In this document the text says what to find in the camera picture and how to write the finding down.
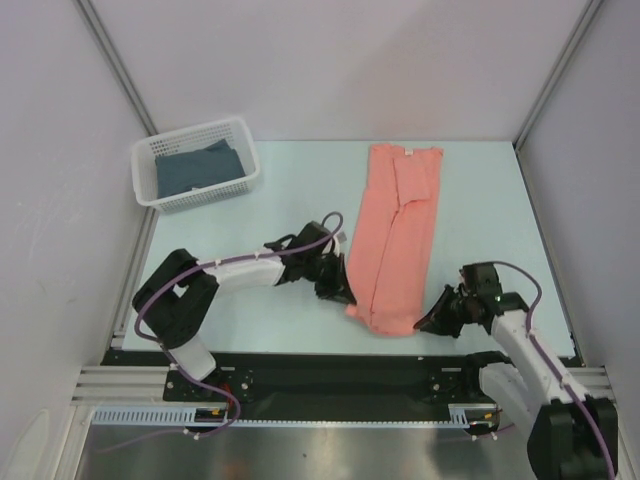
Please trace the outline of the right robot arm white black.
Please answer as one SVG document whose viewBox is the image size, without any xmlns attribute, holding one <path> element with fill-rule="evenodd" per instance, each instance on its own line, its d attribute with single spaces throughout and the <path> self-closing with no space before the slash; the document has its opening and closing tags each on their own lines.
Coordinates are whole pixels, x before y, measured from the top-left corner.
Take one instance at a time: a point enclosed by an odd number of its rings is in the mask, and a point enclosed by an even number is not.
<svg viewBox="0 0 640 480">
<path fill-rule="evenodd" d="M 446 286 L 416 329 L 458 337 L 478 324 L 500 350 L 470 354 L 461 376 L 473 401 L 491 398 L 526 439 L 539 479 L 613 479 L 618 473 L 618 415 L 553 354 L 532 326 L 532 307 L 500 288 Z"/>
</svg>

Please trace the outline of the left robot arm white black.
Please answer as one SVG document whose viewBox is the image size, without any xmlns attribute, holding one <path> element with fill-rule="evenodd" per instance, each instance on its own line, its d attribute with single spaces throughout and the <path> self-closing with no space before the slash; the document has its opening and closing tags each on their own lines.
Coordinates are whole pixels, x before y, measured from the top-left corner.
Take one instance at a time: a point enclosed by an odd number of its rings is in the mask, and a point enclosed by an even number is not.
<svg viewBox="0 0 640 480">
<path fill-rule="evenodd" d="M 324 221 L 310 221 L 297 234 L 236 257 L 202 263 L 188 250 L 177 249 L 134 295 L 134 331 L 161 348 L 191 393 L 210 399 L 220 390 L 221 376 L 199 332 L 216 296 L 306 280 L 318 298 L 354 305 L 343 242 L 341 225 L 330 230 Z"/>
</svg>

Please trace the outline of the salmon pink t shirt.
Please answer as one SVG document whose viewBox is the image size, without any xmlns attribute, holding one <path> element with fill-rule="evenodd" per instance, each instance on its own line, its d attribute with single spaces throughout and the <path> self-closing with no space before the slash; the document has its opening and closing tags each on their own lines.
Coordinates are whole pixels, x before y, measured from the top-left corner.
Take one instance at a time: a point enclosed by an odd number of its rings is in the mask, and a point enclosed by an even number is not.
<svg viewBox="0 0 640 480">
<path fill-rule="evenodd" d="M 443 158 L 438 147 L 370 148 L 346 265 L 355 302 L 346 313 L 376 334 L 410 336 L 422 318 Z"/>
</svg>

